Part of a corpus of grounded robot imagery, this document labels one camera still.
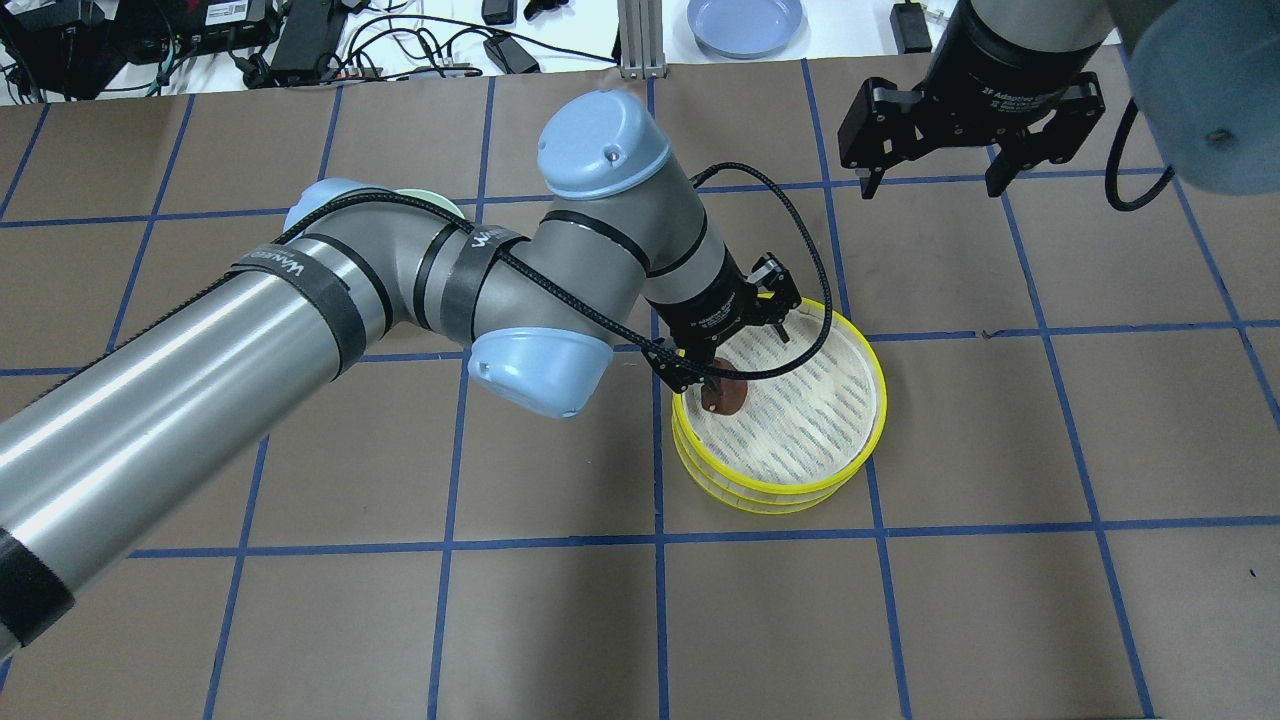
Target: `black box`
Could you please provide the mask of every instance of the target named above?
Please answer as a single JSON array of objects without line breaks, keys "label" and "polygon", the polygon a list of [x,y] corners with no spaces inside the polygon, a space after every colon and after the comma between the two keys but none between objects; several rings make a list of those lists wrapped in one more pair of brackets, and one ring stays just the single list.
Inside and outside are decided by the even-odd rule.
[{"label": "black box", "polygon": [[120,0],[111,41],[136,65],[159,63],[170,28],[178,55],[207,55],[275,42],[280,15],[271,0]]},{"label": "black box", "polygon": [[13,44],[6,42],[9,54],[20,55],[36,85],[50,92],[92,100],[124,67],[106,42],[111,23],[93,3],[63,0],[17,15],[0,3],[0,37]]}]

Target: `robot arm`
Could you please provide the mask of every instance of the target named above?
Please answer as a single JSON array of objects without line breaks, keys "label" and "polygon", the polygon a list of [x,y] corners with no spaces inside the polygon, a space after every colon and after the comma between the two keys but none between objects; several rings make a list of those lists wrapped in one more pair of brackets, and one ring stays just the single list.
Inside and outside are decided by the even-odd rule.
[{"label": "robot arm", "polygon": [[1277,0],[959,0],[919,85],[863,82],[841,164],[870,199],[899,163],[996,145],[996,197],[1021,170],[1069,161],[1106,109],[1082,69],[1116,24],[1137,106],[1179,174],[1216,192],[1280,190]]},{"label": "robot arm", "polygon": [[[503,397],[580,411],[612,336],[516,263],[614,320],[643,293],[685,357],[705,364],[742,325],[799,305],[772,256],[742,275],[668,140],[625,92],[568,104],[539,147],[557,200],[531,240],[320,182],[291,211],[294,229],[0,424],[0,659],[397,323],[471,346],[472,379]],[[646,356],[680,391],[709,380]]]}]

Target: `blue plate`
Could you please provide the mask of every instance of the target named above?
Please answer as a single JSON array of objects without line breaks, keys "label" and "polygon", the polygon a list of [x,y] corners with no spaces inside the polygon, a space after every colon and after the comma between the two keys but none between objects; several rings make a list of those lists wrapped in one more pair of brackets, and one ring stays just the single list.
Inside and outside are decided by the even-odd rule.
[{"label": "blue plate", "polygon": [[800,0],[689,0],[689,27],[707,49],[726,58],[763,58],[800,29]]}]

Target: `brown food item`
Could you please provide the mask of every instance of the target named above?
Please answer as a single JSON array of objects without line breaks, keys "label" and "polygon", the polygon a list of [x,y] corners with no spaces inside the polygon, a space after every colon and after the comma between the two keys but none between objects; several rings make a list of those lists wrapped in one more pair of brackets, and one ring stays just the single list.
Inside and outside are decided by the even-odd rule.
[{"label": "brown food item", "polygon": [[[728,360],[717,357],[712,368],[721,370],[736,370]],[[746,380],[726,380],[717,378],[718,392],[710,383],[703,383],[703,410],[717,415],[732,415],[746,404]]]}]

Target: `white table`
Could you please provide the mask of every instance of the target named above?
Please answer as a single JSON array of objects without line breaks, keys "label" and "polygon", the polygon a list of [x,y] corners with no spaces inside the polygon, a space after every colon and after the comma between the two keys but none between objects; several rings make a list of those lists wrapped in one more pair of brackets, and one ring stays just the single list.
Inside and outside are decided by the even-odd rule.
[{"label": "white table", "polygon": [[[571,0],[568,5],[556,12],[547,12],[536,17],[534,22],[526,22],[521,14],[526,0],[517,0],[516,23],[503,26],[500,29],[509,29],[516,33],[535,37],[543,42],[562,47],[572,47],[596,55],[609,55],[613,50],[613,38],[618,27],[617,4],[613,0]],[[891,55],[897,53],[893,45],[893,36],[888,26],[890,8],[895,0],[804,0],[805,22],[800,32],[792,38],[782,51],[765,58],[767,60],[794,60],[797,58],[832,58],[832,56],[859,56],[859,55]],[[99,0],[99,5],[108,17],[114,17],[116,0]],[[374,0],[374,6],[383,8],[398,5],[399,0]],[[736,63],[732,60],[704,51],[698,46],[685,20],[687,0],[664,0],[663,3],[663,45],[667,53],[667,63]],[[417,13],[428,15],[440,15],[474,23],[483,23],[480,17],[481,0],[412,0],[401,13]],[[955,0],[933,0],[927,3],[931,10],[943,10],[950,13]],[[347,41],[355,28],[366,20],[374,19],[383,13],[365,10],[347,20],[343,32],[339,54],[346,53]],[[416,27],[416,20],[393,20],[399,27]],[[460,26],[428,22],[421,23],[430,28],[440,41],[453,35]],[[388,27],[379,23],[378,28]],[[372,37],[378,28],[370,28],[361,33],[361,40]],[[940,23],[929,24],[934,44],[942,33]],[[402,36],[406,44],[412,42],[408,36]],[[603,63],[572,55],[557,54],[534,45],[526,49],[538,59],[543,72],[570,72],[600,68]],[[266,56],[274,53],[274,46],[269,47]],[[237,51],[238,55],[248,55],[248,50]],[[385,73],[396,73],[413,69],[421,65],[421,60],[411,60],[401,51],[393,37],[384,37],[369,49],[369,55],[375,64],[384,68]],[[500,70],[485,56],[481,47],[481,38],[477,35],[466,35],[454,44],[454,60],[471,63],[484,70],[485,74],[498,74]],[[8,56],[0,53],[4,64]],[[108,86],[133,87],[143,85],[155,78],[155,65],[125,65],[124,69]],[[424,81],[440,78],[431,74],[420,76]],[[232,90],[244,90],[241,72],[232,63],[225,53],[218,55],[202,55],[192,59],[174,74],[164,95],[187,92],[223,92]],[[104,94],[102,97],[140,96],[145,91],[125,94]],[[59,101],[61,96],[49,94],[49,100]],[[0,92],[0,104],[9,105],[12,100],[8,94]]]}]

